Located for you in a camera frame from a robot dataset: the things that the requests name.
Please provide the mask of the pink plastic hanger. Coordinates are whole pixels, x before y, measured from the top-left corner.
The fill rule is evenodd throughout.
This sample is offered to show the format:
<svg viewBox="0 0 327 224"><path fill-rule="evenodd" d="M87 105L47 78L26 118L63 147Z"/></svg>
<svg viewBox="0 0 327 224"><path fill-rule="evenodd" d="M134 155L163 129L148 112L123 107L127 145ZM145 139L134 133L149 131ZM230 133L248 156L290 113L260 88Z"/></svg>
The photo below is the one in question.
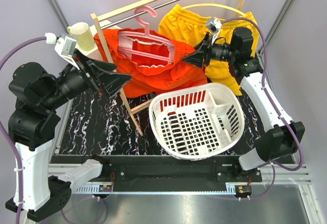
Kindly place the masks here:
<svg viewBox="0 0 327 224"><path fill-rule="evenodd" d="M174 62L174 43L167 39L150 33L150 25L143 21L139 16L135 17L136 22L144 28L142 32L136 31L119 31L118 51L126 54L128 57L137 55L145 58L156 59L162 62L171 64ZM159 48L159 50L166 49L167 55L162 52L158 54L150 50L151 47Z"/></svg>

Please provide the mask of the orange shorts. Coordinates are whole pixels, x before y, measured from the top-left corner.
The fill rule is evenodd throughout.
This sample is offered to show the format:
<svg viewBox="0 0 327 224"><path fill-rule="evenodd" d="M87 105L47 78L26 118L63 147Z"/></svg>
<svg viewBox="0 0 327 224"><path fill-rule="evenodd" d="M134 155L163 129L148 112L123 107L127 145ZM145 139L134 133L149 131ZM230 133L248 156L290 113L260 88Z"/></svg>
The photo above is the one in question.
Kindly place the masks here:
<svg viewBox="0 0 327 224"><path fill-rule="evenodd" d="M117 72L127 73L132 80L124 86L127 98L135 98L141 95L156 93L161 94L169 91L185 89L207 83L204 71L196 66L184 63L182 59L195 50L189 44L173 40L174 62L168 64L156 59L145 58L137 55L128 57L118 51L120 29L106 29L103 31L113 63L117 65ZM166 49L151 47L151 51L167 55Z"/></svg>

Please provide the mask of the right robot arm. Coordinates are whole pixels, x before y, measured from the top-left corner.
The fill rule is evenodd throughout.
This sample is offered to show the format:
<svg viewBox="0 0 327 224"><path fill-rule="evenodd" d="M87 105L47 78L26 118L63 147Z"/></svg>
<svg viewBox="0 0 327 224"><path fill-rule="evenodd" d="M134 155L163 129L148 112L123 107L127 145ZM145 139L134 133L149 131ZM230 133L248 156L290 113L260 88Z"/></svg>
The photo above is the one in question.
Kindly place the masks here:
<svg viewBox="0 0 327 224"><path fill-rule="evenodd" d="M276 163L279 158L299 153L299 165L303 165L303 150L300 142L305 132L301 121L295 122L282 108L270 87L266 84L265 72L252 53L252 31L237 27L230 43L217 44L218 28L209 27L204 39L195 47L195 52L183 61L199 68L209 66L214 60L227 62L229 72L250 97L264 126L264 134L254 148L239 157L239 164L232 168L233 178L244 181L250 170Z"/></svg>

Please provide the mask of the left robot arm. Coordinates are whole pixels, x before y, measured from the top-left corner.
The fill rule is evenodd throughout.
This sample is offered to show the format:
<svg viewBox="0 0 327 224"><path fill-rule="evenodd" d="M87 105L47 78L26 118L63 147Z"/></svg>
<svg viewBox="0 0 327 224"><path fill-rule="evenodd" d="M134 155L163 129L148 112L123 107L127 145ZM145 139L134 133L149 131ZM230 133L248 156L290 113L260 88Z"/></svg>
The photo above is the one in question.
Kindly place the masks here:
<svg viewBox="0 0 327 224"><path fill-rule="evenodd" d="M90 180L105 181L110 176L109 160L91 155L75 169L60 176L49 175L49 157L60 121L57 109L89 90L111 100L131 80L113 63L73 53L59 76L48 73L39 63L18 67L9 84L16 96L15 111L9 118L9 140L16 150L16 194L6 208L23 209L28 219L40 222L61 211L71 194Z"/></svg>

